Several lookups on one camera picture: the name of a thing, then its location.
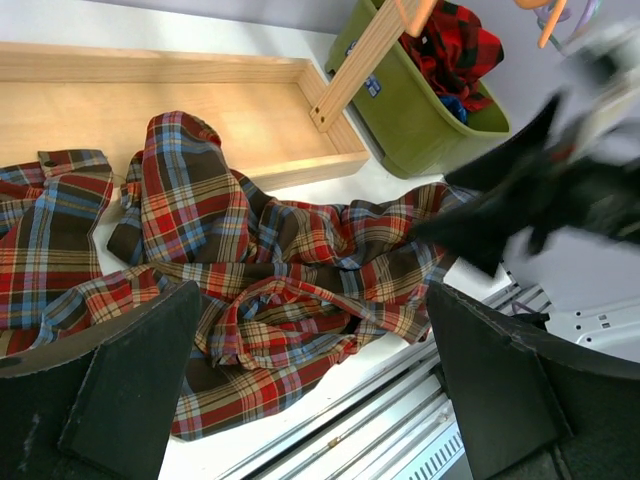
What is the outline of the brown multicolour plaid shirt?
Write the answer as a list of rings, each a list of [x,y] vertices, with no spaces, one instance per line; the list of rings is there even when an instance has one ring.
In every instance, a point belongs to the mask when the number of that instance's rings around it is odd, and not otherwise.
[[[93,234],[123,215],[102,271]],[[470,199],[444,183],[375,204],[281,201],[228,167],[217,132],[152,118],[117,188],[98,150],[39,152],[1,170],[1,352],[68,337],[185,281],[201,314],[172,432],[196,440],[277,414],[387,333],[425,339],[425,296],[453,264],[410,229]]]

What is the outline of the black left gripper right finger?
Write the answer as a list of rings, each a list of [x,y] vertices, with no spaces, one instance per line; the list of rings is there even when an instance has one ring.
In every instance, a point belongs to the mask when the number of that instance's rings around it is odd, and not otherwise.
[[[476,479],[636,479],[639,366],[436,284],[427,310]]]

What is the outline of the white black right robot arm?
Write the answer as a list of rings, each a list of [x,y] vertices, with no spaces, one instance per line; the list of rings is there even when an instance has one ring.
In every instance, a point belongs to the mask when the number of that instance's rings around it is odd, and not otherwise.
[[[602,145],[639,139],[639,23],[585,26],[565,46],[565,61],[595,96],[557,136],[550,132],[564,94],[556,92],[516,136],[445,177],[476,198],[414,226],[412,235],[445,248],[489,277],[509,240],[529,230],[526,254],[571,228],[639,244],[639,159],[616,161]]]

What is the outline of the orange hanger of red shirt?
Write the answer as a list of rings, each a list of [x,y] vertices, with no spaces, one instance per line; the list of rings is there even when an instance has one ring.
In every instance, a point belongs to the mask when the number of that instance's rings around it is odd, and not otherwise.
[[[542,21],[541,33],[537,46],[542,49],[550,40],[556,24],[566,7],[566,0],[514,0],[514,3],[523,10],[532,10],[538,19]]]

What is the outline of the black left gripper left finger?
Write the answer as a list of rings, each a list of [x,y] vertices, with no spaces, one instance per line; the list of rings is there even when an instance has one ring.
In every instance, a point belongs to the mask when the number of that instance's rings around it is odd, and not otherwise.
[[[155,479],[200,318],[192,282],[1,360],[4,479]]]

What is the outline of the red black checked shirt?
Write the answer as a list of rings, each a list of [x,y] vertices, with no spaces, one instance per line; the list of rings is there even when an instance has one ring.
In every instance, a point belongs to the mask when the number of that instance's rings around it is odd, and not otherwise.
[[[436,95],[457,98],[469,112],[493,103],[480,79],[504,60],[503,46],[468,8],[438,1],[422,32],[403,34],[400,44]]]

